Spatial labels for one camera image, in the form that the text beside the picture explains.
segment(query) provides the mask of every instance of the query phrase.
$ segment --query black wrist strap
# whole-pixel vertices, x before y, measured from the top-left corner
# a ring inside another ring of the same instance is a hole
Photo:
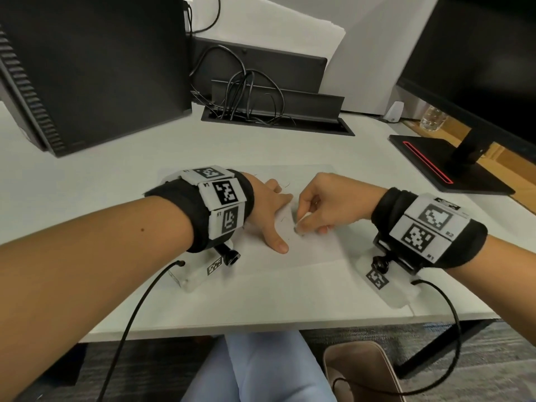
[[[248,179],[240,172],[232,169],[229,170],[235,174],[235,177],[240,182],[240,186],[247,198],[247,201],[245,202],[246,220],[253,211],[255,205],[253,187]],[[163,185],[149,190],[144,196],[160,196],[169,200],[181,209],[190,219],[193,227],[193,243],[188,252],[201,252],[208,248],[213,248],[215,245],[225,243],[233,235],[232,231],[215,240],[209,239],[210,212],[203,202],[199,189],[183,179],[175,179],[174,181],[166,182]]]
[[[398,257],[418,270],[425,267],[454,268],[473,259],[482,249],[488,235],[486,226],[476,220],[469,222],[436,263],[431,263],[390,236],[392,228],[417,197],[412,192],[397,188],[391,188],[385,193],[371,217],[381,240],[387,243]]]

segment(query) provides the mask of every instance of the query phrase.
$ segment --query desk surface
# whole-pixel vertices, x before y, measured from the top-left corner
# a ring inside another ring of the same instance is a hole
[[[343,114],[355,133],[347,137],[208,123],[200,121],[201,113],[202,107],[194,105],[187,118],[57,159],[26,141],[0,103],[0,243],[137,199],[166,170],[207,163],[235,169],[326,163],[365,182],[415,193],[437,192],[387,141],[393,128],[374,119]],[[394,129],[409,131],[403,125]],[[510,198],[441,196],[468,208],[492,234],[536,250],[536,217]],[[362,237],[356,250],[369,248],[373,225],[361,221],[352,230]],[[443,271],[424,270],[420,275],[451,297],[462,319],[496,317]],[[136,290],[83,340],[119,339],[147,286]],[[209,279],[191,294],[165,276],[147,297],[129,338],[451,320],[448,306],[433,290],[423,288],[410,306],[391,309],[345,262],[333,262],[237,276],[225,285]]]

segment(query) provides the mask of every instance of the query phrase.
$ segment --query leg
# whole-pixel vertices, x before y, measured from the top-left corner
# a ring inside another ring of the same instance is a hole
[[[225,336],[241,402],[336,402],[298,331]]]
[[[462,343],[473,337],[475,334],[480,333],[494,321],[495,319],[464,320],[460,322]],[[456,348],[457,338],[458,329],[456,329],[456,326],[452,325],[405,363],[395,365],[394,371],[398,378],[412,378],[429,367],[438,359],[445,356],[449,351]]]
[[[197,372],[182,402],[240,402],[227,343],[220,337]]]

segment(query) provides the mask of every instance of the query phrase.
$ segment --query computer monitor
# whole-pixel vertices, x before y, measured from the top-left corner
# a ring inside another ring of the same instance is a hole
[[[476,161],[492,142],[536,163],[536,3],[438,0],[398,85],[472,130],[391,142],[440,191],[511,195]]]
[[[56,156],[191,113],[182,0],[0,0],[0,99]]]

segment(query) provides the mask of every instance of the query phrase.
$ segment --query computer tower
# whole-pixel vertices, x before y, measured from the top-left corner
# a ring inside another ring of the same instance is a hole
[[[0,0],[0,99],[67,155],[191,113],[182,0]]]

